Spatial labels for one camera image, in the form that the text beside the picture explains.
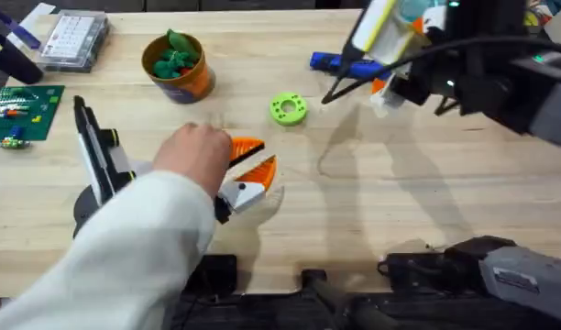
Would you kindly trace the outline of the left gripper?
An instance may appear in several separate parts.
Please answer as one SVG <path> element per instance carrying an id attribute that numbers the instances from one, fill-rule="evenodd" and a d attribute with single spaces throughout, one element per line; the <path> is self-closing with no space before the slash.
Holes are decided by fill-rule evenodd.
<path id="1" fill-rule="evenodd" d="M 130 159 L 114 128 L 99 131 L 99 144 L 108 155 L 105 165 L 114 172 L 106 176 L 107 196 L 102 195 L 102 186 L 99 186 L 99 205 L 103 205 L 136 177 L 151 172 L 153 165 L 150 161 Z M 217 213 L 239 214 L 262 200 L 274 180 L 276 169 L 277 158 L 270 156 L 254 169 L 225 181 L 217 194 Z"/>

